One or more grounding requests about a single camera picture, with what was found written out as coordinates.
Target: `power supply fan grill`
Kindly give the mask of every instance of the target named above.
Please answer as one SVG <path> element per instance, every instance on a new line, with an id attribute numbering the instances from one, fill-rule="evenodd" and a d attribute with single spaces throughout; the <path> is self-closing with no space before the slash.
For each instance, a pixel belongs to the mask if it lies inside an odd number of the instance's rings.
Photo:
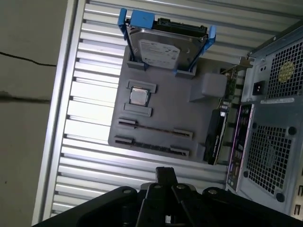
<path id="1" fill-rule="evenodd" d="M 285 138 L 286 129 L 258 126 L 253 132 L 247 168 L 249 179 L 271 194 L 282 189 L 292 141 Z"/>
<path id="2" fill-rule="evenodd" d="M 303 84 L 303 42 L 293 45 L 273 59 L 267 98 L 294 96 Z"/>

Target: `hard drive label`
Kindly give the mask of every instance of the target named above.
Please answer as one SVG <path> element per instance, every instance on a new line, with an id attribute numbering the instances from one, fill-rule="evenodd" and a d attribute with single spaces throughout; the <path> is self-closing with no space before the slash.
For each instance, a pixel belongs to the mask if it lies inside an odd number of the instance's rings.
<path id="1" fill-rule="evenodd" d="M 278 103 L 293 103 L 293 102 L 294 102 L 294 98 L 261 100 L 261 104 L 278 104 Z"/>
<path id="2" fill-rule="evenodd" d="M 173 45 L 161 44 L 149 40 L 140 40 L 142 61 L 148 65 L 173 69 L 176 66 L 180 49 Z"/>

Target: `concrete floor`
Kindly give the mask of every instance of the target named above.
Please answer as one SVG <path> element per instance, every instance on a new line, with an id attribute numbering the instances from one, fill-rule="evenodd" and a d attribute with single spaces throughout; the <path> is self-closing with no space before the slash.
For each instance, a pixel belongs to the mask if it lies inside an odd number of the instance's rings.
<path id="1" fill-rule="evenodd" d="M 0 52 L 56 64 L 67 0 L 0 1 Z M 0 91 L 51 98 L 55 68 L 0 55 Z M 48 104 L 2 103 L 0 226 L 31 226 Z"/>

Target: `yellow sticker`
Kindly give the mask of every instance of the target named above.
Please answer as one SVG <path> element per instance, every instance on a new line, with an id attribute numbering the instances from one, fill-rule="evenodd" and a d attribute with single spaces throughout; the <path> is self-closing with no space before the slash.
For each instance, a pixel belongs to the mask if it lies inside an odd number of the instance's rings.
<path id="1" fill-rule="evenodd" d="M 291 61 L 285 62 L 279 71 L 279 81 L 281 83 L 287 82 L 292 77 L 293 73 L 294 64 Z"/>

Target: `aluminum grate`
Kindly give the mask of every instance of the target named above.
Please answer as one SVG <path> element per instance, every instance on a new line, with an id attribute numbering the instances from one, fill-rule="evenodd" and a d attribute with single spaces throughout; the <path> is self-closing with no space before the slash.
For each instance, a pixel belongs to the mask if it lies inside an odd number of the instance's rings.
<path id="1" fill-rule="evenodd" d="M 303 42 L 293 45 L 273 59 L 267 98 L 297 95 L 303 84 Z"/>
<path id="2" fill-rule="evenodd" d="M 249 179 L 275 194 L 282 189 L 292 141 L 285 138 L 286 129 L 258 126 L 252 134 L 247 168 Z"/>

